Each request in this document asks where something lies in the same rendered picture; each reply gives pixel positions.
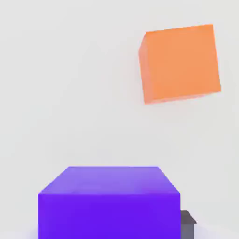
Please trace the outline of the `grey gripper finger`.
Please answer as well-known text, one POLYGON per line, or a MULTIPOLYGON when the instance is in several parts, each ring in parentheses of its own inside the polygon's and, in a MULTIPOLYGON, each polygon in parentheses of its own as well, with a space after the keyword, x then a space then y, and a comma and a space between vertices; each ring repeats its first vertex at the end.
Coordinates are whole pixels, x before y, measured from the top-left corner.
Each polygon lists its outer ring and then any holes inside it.
POLYGON ((187 210, 181 210, 181 239, 208 239, 208 231, 187 210))

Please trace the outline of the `small orange cube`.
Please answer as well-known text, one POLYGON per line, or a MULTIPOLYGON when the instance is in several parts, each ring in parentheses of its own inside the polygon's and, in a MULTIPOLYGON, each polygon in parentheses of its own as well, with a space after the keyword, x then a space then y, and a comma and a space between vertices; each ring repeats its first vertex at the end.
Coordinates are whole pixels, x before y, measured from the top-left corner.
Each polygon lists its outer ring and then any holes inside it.
POLYGON ((146 32, 139 62, 145 104, 221 91, 211 24, 146 32))

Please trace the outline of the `small purple cube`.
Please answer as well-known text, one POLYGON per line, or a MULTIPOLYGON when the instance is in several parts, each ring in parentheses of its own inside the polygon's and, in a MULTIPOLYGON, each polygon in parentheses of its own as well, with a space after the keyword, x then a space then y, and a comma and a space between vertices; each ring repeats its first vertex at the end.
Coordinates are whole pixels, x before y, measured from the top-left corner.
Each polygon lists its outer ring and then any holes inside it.
POLYGON ((180 193, 158 167, 68 167, 38 195, 38 239, 181 239, 180 193))

